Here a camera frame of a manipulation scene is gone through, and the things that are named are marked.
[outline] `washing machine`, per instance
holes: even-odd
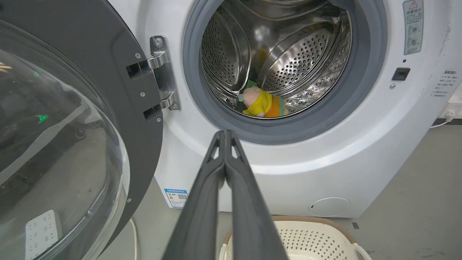
[[[96,258],[151,180],[184,206],[218,130],[240,138],[272,214],[360,216],[461,83],[461,10],[2,1],[1,255]],[[279,97],[280,113],[249,113],[249,87]],[[230,187],[219,210],[231,211]]]

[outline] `door hinge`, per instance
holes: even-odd
[[[152,58],[137,63],[137,67],[141,70],[150,69],[154,73],[160,91],[161,108],[181,110],[167,39],[165,36],[153,36],[150,46]]]

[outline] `gray floor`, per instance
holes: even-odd
[[[462,225],[462,126],[429,130],[406,164],[380,196],[357,219],[333,219],[348,229],[374,260],[460,259]],[[170,209],[153,180],[134,215],[139,260],[162,257],[180,210]],[[358,224],[354,229],[352,222]],[[220,214],[217,248],[231,227]],[[134,256],[130,224],[99,260]]]

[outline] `white cable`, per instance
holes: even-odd
[[[450,122],[450,121],[446,119],[446,121],[442,122],[441,124],[432,125],[432,126],[430,126],[430,128],[436,128],[436,127],[445,125],[445,124],[447,124],[447,123],[449,123],[449,122]]]
[[[442,125],[445,125],[445,124],[451,122],[452,119],[454,119],[455,116],[456,116],[456,113],[453,110],[448,110],[446,112],[446,114],[444,115],[444,117],[446,118],[446,121],[444,121],[441,124],[432,125],[430,128],[436,128],[436,127],[440,127]]]
[[[135,244],[135,259],[138,260],[138,232],[136,231],[136,225],[135,221],[133,218],[130,218],[130,223],[132,224],[133,227],[133,235],[134,235],[134,244]]]

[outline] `yellow plush toy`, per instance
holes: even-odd
[[[259,118],[277,118],[289,114],[286,102],[278,96],[273,96],[257,86],[248,87],[238,95],[239,101],[246,105],[244,114]]]

